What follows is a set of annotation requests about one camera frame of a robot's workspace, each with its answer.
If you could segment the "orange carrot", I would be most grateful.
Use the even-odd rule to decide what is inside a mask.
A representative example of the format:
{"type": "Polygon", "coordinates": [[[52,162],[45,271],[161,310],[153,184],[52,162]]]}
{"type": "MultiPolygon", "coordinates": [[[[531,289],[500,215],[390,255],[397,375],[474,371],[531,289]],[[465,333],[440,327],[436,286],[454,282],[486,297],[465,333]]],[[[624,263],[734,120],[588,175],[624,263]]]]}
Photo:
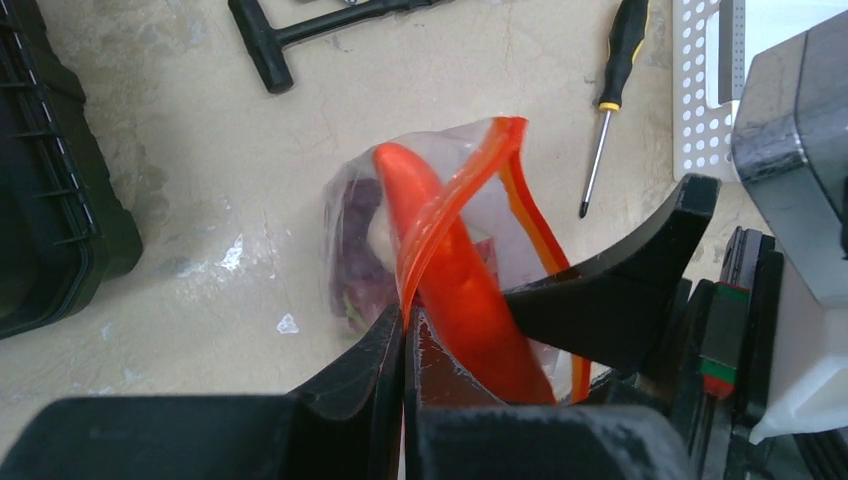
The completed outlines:
{"type": "MultiPolygon", "coordinates": [[[[393,230],[409,240],[443,183],[425,160],[397,143],[378,146],[373,162],[393,230]]],[[[547,375],[461,219],[435,245],[417,294],[438,339],[486,389],[506,402],[555,403],[547,375]]]]}

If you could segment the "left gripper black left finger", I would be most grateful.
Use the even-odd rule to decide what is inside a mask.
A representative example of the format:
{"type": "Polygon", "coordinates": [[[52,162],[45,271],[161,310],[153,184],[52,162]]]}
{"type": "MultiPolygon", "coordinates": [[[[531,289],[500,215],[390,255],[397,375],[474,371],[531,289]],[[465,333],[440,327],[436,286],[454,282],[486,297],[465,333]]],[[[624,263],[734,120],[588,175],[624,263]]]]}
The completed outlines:
{"type": "Polygon", "coordinates": [[[355,345],[285,394],[55,401],[1,464],[5,479],[393,479],[403,321],[384,310],[355,345]]]}

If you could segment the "beige round mushroom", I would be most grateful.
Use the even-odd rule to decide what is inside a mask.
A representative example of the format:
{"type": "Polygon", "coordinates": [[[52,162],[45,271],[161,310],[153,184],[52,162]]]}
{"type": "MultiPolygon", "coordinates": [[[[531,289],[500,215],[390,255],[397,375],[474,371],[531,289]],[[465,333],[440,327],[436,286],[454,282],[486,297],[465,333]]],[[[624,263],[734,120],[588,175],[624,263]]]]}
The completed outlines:
{"type": "Polygon", "coordinates": [[[394,272],[397,260],[397,239],[385,204],[381,204],[375,210],[368,227],[367,244],[382,266],[394,272]]]}

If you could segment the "clear orange-zip bag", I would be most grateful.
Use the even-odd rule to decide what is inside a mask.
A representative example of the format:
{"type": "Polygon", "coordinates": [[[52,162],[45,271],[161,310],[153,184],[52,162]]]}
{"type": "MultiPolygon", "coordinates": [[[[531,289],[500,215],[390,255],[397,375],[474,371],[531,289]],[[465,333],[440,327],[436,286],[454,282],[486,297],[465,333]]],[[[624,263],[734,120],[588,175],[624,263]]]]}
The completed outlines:
{"type": "MultiPolygon", "coordinates": [[[[333,313],[329,290],[329,235],[333,231],[331,223],[340,211],[335,202],[341,195],[342,182],[361,178],[377,180],[382,189],[381,204],[387,206],[387,195],[373,162],[374,150],[385,143],[397,143],[418,154],[443,183],[443,190],[435,201],[424,207],[411,239],[402,240],[395,233],[396,268],[390,272],[394,274],[397,301],[386,308],[396,306],[404,326],[409,326],[416,309],[427,315],[417,287],[435,245],[455,219],[461,219],[467,227],[476,251],[494,275],[504,298],[513,288],[567,269],[569,261],[525,180],[522,150],[527,126],[523,117],[501,116],[442,131],[409,133],[375,145],[342,165],[323,192],[325,295],[332,314],[351,331],[360,334],[376,322],[362,327],[333,313]]],[[[554,375],[562,352],[525,337],[557,401],[554,375]]]]}

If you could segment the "dark red grape bunch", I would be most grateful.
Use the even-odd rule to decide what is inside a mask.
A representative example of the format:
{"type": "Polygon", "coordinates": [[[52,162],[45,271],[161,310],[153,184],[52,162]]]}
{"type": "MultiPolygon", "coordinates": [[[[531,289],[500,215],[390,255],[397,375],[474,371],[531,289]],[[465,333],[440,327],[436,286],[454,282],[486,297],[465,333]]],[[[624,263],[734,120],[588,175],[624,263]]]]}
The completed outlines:
{"type": "Polygon", "coordinates": [[[346,180],[335,202],[340,209],[329,235],[330,306],[334,314],[362,327],[373,324],[397,301],[394,274],[368,244],[368,230],[382,201],[373,178],[346,180]]]}

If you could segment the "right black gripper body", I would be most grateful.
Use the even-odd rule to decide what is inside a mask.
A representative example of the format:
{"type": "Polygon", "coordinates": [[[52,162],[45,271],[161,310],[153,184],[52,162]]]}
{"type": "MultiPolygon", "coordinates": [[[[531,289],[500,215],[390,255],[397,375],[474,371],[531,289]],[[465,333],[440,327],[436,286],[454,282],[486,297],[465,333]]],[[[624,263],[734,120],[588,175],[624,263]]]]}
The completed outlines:
{"type": "Polygon", "coordinates": [[[714,287],[679,287],[658,378],[610,370],[592,382],[590,402],[664,413],[699,479],[846,478],[845,428],[749,440],[765,414],[785,265],[773,237],[736,228],[714,287]]]}

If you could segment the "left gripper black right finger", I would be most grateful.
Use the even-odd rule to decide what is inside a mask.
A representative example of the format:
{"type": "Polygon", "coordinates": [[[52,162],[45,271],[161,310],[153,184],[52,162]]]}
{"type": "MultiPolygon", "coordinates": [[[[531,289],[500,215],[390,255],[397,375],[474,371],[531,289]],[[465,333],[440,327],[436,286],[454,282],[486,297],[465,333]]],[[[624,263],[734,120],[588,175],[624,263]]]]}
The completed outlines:
{"type": "Polygon", "coordinates": [[[690,479],[671,423],[643,405],[508,405],[441,345],[416,309],[406,340],[409,479],[690,479]]]}

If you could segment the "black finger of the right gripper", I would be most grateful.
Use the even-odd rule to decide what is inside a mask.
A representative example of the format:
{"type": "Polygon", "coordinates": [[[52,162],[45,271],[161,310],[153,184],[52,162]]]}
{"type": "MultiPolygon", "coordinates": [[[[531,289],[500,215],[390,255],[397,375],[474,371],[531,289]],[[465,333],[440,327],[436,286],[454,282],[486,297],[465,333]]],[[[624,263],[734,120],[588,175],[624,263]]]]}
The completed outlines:
{"type": "Polygon", "coordinates": [[[720,188],[716,178],[688,174],[644,223],[611,247],[507,291],[520,331],[619,371],[641,370],[665,335],[672,300],[720,188]]]}

